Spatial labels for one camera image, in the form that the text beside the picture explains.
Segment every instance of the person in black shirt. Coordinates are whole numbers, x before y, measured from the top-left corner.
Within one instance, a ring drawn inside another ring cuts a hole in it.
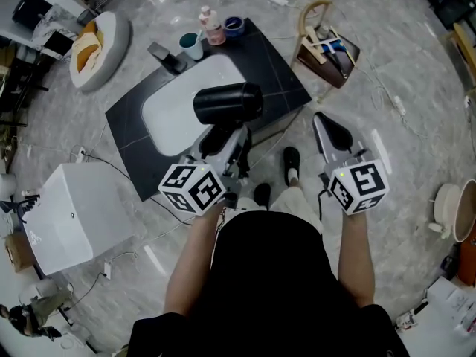
[[[261,184],[254,205],[235,211],[217,235],[223,205],[195,218],[164,314],[135,322],[128,357],[408,357],[388,314],[373,302],[365,214],[343,213],[336,279],[322,224],[300,189],[295,148],[285,149],[284,164],[289,189],[269,211],[271,188]]]
[[[28,337],[45,336],[50,340],[61,337],[53,327],[44,327],[48,317],[71,297],[71,292],[61,290],[55,295],[33,299],[28,306],[15,306],[10,311],[0,304],[0,314],[9,320],[13,327]]]

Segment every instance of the white cylinder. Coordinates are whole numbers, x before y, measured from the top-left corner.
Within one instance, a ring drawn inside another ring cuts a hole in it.
[[[0,200],[10,200],[16,190],[16,177],[9,173],[0,173]]]

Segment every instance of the sink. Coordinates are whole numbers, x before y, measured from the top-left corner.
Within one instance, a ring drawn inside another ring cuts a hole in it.
[[[231,59],[222,54],[210,56],[147,98],[142,118],[157,150],[174,156],[191,147],[208,128],[193,111],[196,93],[209,87],[245,82]]]

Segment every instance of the white pants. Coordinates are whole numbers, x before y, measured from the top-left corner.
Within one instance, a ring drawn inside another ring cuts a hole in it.
[[[225,224],[237,215],[247,210],[266,210],[264,206],[259,206],[255,201],[248,197],[242,197],[238,200],[237,209],[227,209],[225,212]],[[311,208],[304,197],[303,191],[298,187],[289,187],[280,194],[277,200],[271,205],[269,211],[277,211],[292,214],[307,221],[322,234],[322,223],[317,214]]]

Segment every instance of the cream blanket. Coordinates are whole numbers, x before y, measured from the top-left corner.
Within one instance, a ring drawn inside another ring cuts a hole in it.
[[[99,39],[97,39],[94,33],[84,33],[81,38],[77,39],[73,43],[72,57],[74,57],[76,60],[78,54],[91,45],[97,45],[97,49],[91,53],[88,60],[86,61],[86,65],[80,73],[82,73],[83,71],[92,71],[94,65],[96,64],[97,57],[103,50],[103,47],[101,46]]]

